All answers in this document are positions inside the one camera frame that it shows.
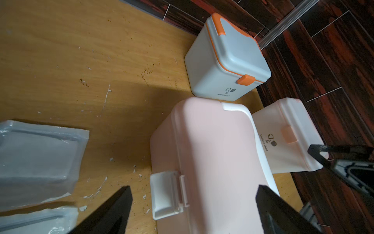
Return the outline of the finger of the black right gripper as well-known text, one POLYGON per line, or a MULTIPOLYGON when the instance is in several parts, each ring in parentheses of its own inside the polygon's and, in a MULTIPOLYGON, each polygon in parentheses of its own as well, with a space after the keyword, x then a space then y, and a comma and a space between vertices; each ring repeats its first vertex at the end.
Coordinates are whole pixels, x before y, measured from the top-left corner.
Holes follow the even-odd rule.
POLYGON ((349 187, 363 197, 374 200, 373 161, 336 160, 331 169, 349 187))
POLYGON ((369 161, 369 157, 373 153, 374 148, 365 145, 317 145, 312 144, 309 146, 307 152, 323 167, 330 168, 331 162, 329 162, 321 153, 340 153, 344 155, 349 155, 348 158, 343 158, 344 160, 353 161, 369 161))

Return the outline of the pink medicine chest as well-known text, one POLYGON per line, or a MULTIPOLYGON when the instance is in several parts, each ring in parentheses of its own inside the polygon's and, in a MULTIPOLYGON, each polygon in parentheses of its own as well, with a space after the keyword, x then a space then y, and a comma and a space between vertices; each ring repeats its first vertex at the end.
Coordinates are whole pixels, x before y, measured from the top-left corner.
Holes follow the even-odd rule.
POLYGON ((190 97, 151 136, 152 214, 160 234, 261 234, 260 185, 277 185, 249 110, 190 97))

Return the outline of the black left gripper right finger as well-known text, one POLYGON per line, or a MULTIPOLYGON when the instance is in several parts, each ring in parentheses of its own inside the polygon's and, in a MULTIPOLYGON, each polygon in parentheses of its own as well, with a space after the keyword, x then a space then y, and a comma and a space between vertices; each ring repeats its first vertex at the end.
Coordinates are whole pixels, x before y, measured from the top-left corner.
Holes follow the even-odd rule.
POLYGON ((296 212, 268 186, 259 185, 256 204, 265 234, 320 234, 321 231, 296 212))

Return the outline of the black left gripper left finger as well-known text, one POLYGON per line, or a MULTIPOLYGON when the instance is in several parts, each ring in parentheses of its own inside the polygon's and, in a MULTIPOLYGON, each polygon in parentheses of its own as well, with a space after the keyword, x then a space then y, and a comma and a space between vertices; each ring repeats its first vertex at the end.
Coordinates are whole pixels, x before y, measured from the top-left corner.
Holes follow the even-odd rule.
POLYGON ((123 186, 70 233, 124 234, 132 202, 130 186, 123 186))

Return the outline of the white orange-trimmed medicine chest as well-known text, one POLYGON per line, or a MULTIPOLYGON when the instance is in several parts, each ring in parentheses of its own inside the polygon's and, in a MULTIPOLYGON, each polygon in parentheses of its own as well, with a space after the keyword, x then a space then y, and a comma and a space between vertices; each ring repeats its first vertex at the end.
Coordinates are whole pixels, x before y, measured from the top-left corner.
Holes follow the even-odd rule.
POLYGON ((258 42, 218 13, 206 20, 185 66, 200 98, 236 101, 271 77, 258 42))

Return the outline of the white gauze packet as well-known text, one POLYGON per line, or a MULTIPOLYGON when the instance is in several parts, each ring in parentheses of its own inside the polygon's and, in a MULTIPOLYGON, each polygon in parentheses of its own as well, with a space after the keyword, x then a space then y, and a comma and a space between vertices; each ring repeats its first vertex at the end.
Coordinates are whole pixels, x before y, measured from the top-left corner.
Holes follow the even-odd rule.
POLYGON ((88 130, 1 122, 1 211, 73 194, 88 130))
POLYGON ((67 234, 74 229, 78 208, 62 206, 1 217, 2 234, 67 234))

